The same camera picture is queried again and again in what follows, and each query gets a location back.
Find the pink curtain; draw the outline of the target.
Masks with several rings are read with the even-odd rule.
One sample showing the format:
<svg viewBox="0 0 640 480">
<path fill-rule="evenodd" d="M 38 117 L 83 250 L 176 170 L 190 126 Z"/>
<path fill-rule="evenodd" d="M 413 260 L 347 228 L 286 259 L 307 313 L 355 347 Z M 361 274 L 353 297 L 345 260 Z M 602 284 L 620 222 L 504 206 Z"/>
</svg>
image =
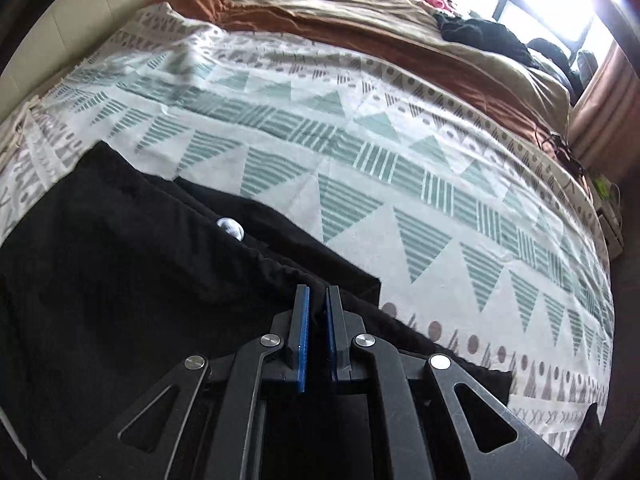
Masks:
<svg viewBox="0 0 640 480">
<path fill-rule="evenodd" d="M 613 44 L 570 113 L 567 140 L 588 171 L 620 183 L 639 163 L 639 76 Z"/>
</svg>

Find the black clothes pile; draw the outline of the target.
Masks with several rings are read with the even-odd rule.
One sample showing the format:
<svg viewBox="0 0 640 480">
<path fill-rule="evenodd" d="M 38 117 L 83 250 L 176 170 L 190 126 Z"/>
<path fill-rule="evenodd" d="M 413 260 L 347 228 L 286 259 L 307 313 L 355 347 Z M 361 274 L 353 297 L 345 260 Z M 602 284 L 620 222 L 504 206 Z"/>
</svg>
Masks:
<svg viewBox="0 0 640 480">
<path fill-rule="evenodd" d="M 550 75 L 561 84 L 567 84 L 572 105 L 585 91 L 579 74 L 570 68 L 568 57 L 560 47 L 547 39 L 535 38 L 523 44 L 503 24 L 482 18 L 458 18 L 436 12 L 435 20 L 443 40 L 504 55 L 529 68 L 544 70 L 541 62 L 534 57 L 534 52 L 540 54 L 553 65 Z"/>
</svg>

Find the black garment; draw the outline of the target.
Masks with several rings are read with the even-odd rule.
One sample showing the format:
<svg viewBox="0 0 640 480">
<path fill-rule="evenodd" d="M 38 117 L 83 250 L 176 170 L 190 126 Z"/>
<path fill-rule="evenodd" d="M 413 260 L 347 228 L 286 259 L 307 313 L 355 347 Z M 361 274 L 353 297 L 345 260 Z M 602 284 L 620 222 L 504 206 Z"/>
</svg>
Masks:
<svg viewBox="0 0 640 480">
<path fill-rule="evenodd" d="M 49 478 L 172 368 L 268 333 L 310 290 L 305 389 L 270 399 L 258 477 L 372 479 L 330 376 L 326 291 L 409 356 L 442 347 L 378 308 L 381 284 L 272 209 L 131 167 L 104 143 L 1 247 L 1 405 Z M 501 403 L 507 374 L 454 359 Z"/>
</svg>

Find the beige brown duvet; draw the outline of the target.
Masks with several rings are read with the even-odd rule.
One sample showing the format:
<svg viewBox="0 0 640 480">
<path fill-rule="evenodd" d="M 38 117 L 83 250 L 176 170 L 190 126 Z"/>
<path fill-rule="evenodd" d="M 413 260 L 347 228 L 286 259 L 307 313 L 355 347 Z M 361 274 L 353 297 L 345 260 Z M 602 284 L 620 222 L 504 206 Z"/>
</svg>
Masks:
<svg viewBox="0 0 640 480">
<path fill-rule="evenodd" d="M 512 58 L 442 39 L 412 0 L 154 0 L 228 30 L 287 32 L 391 62 L 503 125 L 565 134 L 567 90 Z"/>
</svg>

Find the white green patterned blanket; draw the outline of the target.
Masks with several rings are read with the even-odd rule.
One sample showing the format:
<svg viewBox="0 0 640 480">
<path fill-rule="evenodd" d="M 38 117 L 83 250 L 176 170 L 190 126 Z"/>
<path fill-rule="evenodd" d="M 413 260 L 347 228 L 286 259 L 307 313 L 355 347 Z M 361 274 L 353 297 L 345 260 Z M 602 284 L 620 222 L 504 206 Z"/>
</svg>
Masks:
<svg viewBox="0 0 640 480">
<path fill-rule="evenodd" d="M 379 278 L 399 321 L 511 372 L 510 409 L 556 452 L 605 409 L 614 308 L 588 193 L 544 142 L 434 84 L 148 6 L 2 122 L 2 232 L 96 141 L 270 206 Z"/>
</svg>

